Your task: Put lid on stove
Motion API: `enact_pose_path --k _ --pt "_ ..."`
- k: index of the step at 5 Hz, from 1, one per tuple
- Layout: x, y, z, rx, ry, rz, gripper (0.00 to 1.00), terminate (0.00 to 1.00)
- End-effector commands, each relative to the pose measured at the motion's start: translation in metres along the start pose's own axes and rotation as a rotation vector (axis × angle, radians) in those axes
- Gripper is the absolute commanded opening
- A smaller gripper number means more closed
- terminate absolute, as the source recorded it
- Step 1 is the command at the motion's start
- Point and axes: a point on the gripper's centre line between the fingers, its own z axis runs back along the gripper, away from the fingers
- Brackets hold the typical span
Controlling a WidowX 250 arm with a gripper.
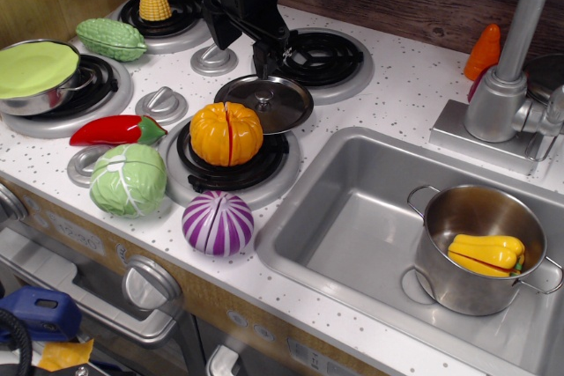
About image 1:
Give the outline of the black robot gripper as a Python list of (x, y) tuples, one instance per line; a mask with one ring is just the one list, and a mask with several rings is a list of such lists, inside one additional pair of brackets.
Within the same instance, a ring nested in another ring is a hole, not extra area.
[(290, 32), (278, 0), (203, 0), (202, 13), (220, 49), (227, 49), (243, 34), (256, 41), (253, 63), (260, 79), (266, 79), (285, 60)]

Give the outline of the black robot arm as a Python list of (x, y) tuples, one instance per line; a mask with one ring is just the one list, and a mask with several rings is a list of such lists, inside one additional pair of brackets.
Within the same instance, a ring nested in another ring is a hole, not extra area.
[(243, 34), (254, 41), (256, 74), (266, 79), (283, 62), (290, 31), (278, 10), (278, 0), (203, 0), (203, 17), (221, 50)]

